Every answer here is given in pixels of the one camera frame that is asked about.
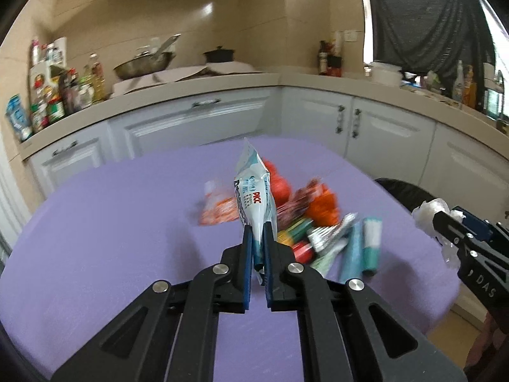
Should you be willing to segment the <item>person right hand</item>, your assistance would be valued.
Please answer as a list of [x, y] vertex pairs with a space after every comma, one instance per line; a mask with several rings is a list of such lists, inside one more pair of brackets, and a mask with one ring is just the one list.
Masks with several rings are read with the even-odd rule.
[[492, 367], [492, 362], [508, 340], [490, 313], [487, 313], [482, 325], [481, 333], [476, 337], [469, 350], [463, 371], [469, 381], [479, 377], [484, 371]]

